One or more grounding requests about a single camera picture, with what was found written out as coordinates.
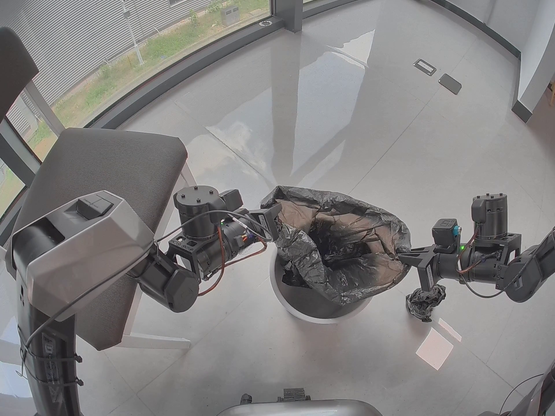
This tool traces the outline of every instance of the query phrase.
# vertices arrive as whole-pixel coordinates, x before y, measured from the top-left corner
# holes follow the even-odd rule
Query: gray chair cushion
[[[66,129],[35,176],[14,230],[74,198],[108,190],[156,231],[185,165],[187,152],[175,137],[108,129]],[[10,260],[6,266],[15,277]],[[121,342],[136,283],[123,276],[77,313],[77,334],[97,350]]]

